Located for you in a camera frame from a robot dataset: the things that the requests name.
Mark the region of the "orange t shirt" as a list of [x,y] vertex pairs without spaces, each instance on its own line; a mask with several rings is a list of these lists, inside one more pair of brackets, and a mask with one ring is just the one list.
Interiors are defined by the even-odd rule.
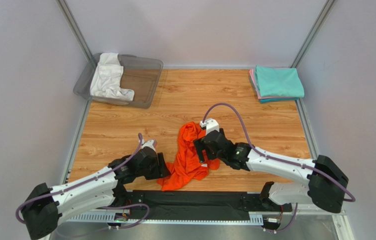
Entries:
[[194,140],[205,136],[205,131],[195,122],[184,124],[178,134],[178,151],[173,162],[166,164],[170,175],[157,180],[162,191],[175,191],[186,186],[191,180],[202,180],[210,170],[218,170],[219,160],[210,160],[204,154],[205,162],[201,163],[197,155]]

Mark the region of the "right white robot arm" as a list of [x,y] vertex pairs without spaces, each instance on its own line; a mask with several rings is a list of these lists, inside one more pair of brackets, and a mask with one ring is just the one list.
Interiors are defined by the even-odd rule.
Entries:
[[265,151],[245,142],[232,143],[222,129],[193,141],[199,161],[220,160],[235,170],[265,172],[290,183],[265,183],[259,201],[272,206],[314,204],[338,214],[342,210],[348,178],[327,156],[295,158]]

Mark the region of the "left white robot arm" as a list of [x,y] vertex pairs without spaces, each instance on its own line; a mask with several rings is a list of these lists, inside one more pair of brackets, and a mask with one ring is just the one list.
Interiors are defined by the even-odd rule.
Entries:
[[93,174],[62,185],[37,185],[20,208],[32,240],[53,232],[66,220],[97,208],[117,208],[128,203],[125,184],[136,178],[156,180],[170,171],[164,156],[153,147],[143,147],[133,156],[113,160]]

